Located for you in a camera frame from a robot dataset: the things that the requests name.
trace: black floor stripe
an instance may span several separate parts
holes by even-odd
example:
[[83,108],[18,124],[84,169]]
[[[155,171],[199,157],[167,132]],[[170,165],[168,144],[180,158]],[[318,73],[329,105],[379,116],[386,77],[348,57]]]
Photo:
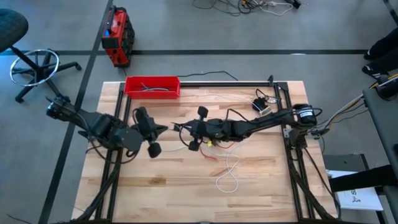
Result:
[[[95,58],[96,58],[95,53],[98,51],[98,48],[100,47],[101,36],[102,36],[102,32],[104,30],[104,24],[106,22],[108,11],[109,11],[109,8],[111,7],[112,3],[113,3],[113,0],[108,0],[108,3],[106,4],[106,8],[104,10],[104,14],[103,14],[103,17],[101,20],[101,25],[99,26],[99,30],[96,35],[96,39],[94,41],[94,46],[90,52],[90,57],[88,59],[87,66],[85,68],[85,72],[84,72],[83,78],[80,83],[79,92],[77,94],[77,98],[76,98],[76,102],[75,102],[75,106],[78,109],[80,109],[81,104],[83,103],[88,80],[90,79],[91,71],[94,67],[94,62],[95,62]],[[59,186],[59,183],[61,180],[63,168],[65,166],[65,162],[66,162],[68,152],[69,152],[70,143],[72,141],[74,132],[75,132],[75,125],[72,123],[69,123],[67,132],[65,134],[65,138],[63,139],[63,142],[62,142],[62,147],[61,147],[60,155],[58,157],[57,165],[55,166],[55,170],[54,170],[54,173],[53,173],[53,176],[51,179],[50,187],[49,187],[47,196],[44,201],[42,213],[40,214],[39,224],[46,224],[49,222],[49,218],[51,215],[51,209],[52,209],[52,206],[53,206],[53,203],[55,200],[55,196],[57,194],[58,186]]]
[[[132,55],[356,55],[365,54],[368,50],[133,50]],[[59,55],[89,56],[106,55],[104,50],[57,50]],[[7,50],[0,56],[15,55]]]
[[394,8],[391,6],[391,3],[389,0],[383,0],[384,4],[387,6],[388,11],[390,12],[390,15],[392,16],[392,19],[396,22],[398,26],[398,16]]

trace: office chair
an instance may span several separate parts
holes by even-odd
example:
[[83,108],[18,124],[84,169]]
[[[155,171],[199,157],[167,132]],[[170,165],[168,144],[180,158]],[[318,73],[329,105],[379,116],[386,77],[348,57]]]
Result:
[[[24,101],[22,98],[33,87],[42,83],[46,83],[57,96],[62,96],[55,84],[50,80],[51,77],[55,73],[71,67],[81,70],[81,66],[77,62],[60,65],[58,54],[51,49],[32,50],[24,54],[16,47],[13,47],[26,34],[28,27],[28,22],[22,14],[10,9],[0,9],[0,53],[10,48],[18,56],[10,67],[10,77],[15,84],[24,87],[15,97],[15,100],[18,103],[22,103]],[[44,61],[39,65],[38,56],[42,53],[44,53]],[[27,57],[27,55],[31,54],[35,54],[34,62]],[[55,58],[54,63],[50,63],[52,57]],[[30,68],[16,68],[15,66],[20,60],[24,61]],[[28,84],[19,83],[14,79],[17,74],[28,74],[33,79]]]

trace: gray floor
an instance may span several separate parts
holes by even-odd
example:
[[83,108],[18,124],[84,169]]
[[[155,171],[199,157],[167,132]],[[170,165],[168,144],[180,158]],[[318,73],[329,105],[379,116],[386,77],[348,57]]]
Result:
[[[195,9],[184,0],[115,0],[125,7],[136,30],[136,50],[198,49],[367,49],[396,27],[382,0],[306,0],[299,11],[283,17],[255,12],[231,17]],[[107,0],[3,0],[0,7],[23,13],[29,20],[21,50],[91,50]],[[208,5],[209,0],[198,0]],[[398,9],[398,1],[391,4]],[[14,102],[21,87],[11,83],[8,70],[15,56],[0,56],[0,222],[5,212],[32,223],[39,219],[60,152],[67,123],[45,115],[52,96],[46,86],[32,90],[25,103]],[[61,56],[86,67],[89,55]],[[373,80],[362,74],[362,55],[196,55],[133,56],[129,75],[186,75],[226,70],[239,80],[303,80],[313,106],[323,108],[321,120],[332,115]],[[53,79],[75,100],[84,71],[71,70]],[[95,110],[104,81],[124,80],[107,56],[97,56],[85,93],[83,108]],[[225,75],[183,80],[230,80]],[[326,154],[364,153],[371,167],[388,161],[368,114],[337,124],[326,135]],[[65,221],[72,213],[83,167],[86,141],[75,134],[50,217]],[[347,220],[377,223],[373,214],[345,211]]]

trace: yellow wire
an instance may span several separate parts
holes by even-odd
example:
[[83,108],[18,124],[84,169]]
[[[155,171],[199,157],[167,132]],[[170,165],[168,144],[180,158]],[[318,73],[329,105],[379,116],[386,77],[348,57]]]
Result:
[[[391,76],[388,77],[387,79],[390,80],[390,79],[395,78],[395,77],[398,77],[398,74],[391,75]],[[374,85],[370,86],[369,88],[374,88],[374,87],[377,87],[377,86],[379,86],[379,84],[378,84],[378,83],[375,83]],[[334,118],[332,118],[332,119],[330,120],[329,131],[331,130],[331,127],[333,126],[333,121],[334,121],[337,117],[339,117],[339,116],[341,115],[342,112],[344,112],[344,111],[346,111],[346,110],[352,108],[352,107],[353,107],[355,104],[357,104],[360,100],[361,100],[361,99],[356,100],[356,101],[353,102],[352,104],[348,105],[347,108],[345,108],[345,109],[344,109],[343,111],[341,111],[338,115],[336,115]]]

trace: chair base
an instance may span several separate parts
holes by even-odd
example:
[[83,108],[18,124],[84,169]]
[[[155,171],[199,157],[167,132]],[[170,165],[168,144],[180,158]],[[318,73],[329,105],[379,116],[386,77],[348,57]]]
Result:
[[[42,80],[45,80],[46,78],[49,77],[49,75],[53,72],[54,63],[50,63],[51,61],[51,54],[46,52],[44,56],[44,61],[41,66],[37,65],[34,63],[31,59],[26,57],[20,50],[17,48],[13,47],[11,48],[12,51],[20,57],[23,61],[25,61],[26,64],[28,64],[31,68],[29,69],[22,69],[22,68],[14,68],[12,74],[28,74],[33,77],[32,81],[30,81],[29,84],[37,83]],[[71,62],[71,63],[66,63],[64,65],[59,65],[57,72],[61,72],[62,70],[68,69],[75,67],[77,70],[81,70],[81,66],[77,62]],[[51,88],[51,90],[55,93],[56,96],[63,96],[58,88],[55,86],[54,82],[51,80],[47,80],[46,84]],[[15,101],[18,103],[22,103],[24,101],[23,97],[33,89],[33,87],[36,86],[26,86],[24,89],[15,97]]]

